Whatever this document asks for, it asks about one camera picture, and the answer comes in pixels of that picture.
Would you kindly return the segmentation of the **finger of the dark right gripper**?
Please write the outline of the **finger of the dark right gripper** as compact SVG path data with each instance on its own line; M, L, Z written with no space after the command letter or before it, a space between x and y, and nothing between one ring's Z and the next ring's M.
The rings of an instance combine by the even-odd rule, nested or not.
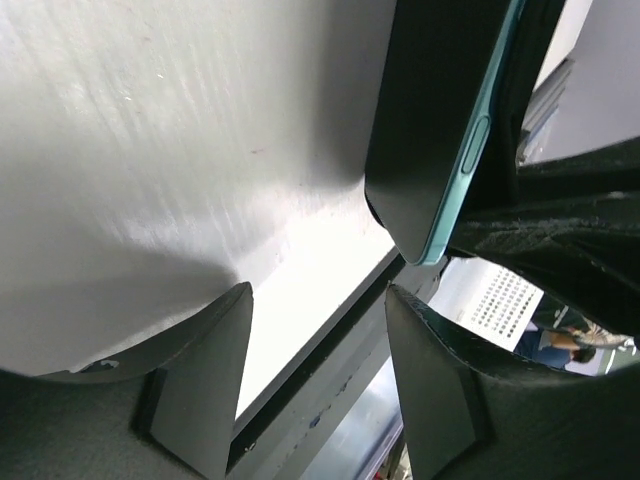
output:
M619 334L639 332L639 141L518 168L531 92L562 9L528 1L447 253L504 266Z

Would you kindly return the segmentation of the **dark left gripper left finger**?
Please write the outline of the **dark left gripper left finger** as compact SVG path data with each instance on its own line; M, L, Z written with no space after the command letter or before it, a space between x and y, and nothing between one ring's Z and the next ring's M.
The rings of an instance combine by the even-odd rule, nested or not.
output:
M79 372L3 372L2 477L224 478L252 313L240 283Z

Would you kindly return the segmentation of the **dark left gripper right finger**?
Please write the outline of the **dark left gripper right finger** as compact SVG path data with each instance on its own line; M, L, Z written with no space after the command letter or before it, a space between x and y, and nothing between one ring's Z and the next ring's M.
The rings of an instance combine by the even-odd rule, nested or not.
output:
M417 479L635 479L639 368L530 361L390 285L386 321Z

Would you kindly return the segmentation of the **teal-edged smartphone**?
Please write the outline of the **teal-edged smartphone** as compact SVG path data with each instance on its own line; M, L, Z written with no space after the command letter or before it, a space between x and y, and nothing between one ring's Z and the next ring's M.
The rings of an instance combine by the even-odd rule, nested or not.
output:
M443 256L494 123L524 4L399 1L365 166L365 196L406 262Z

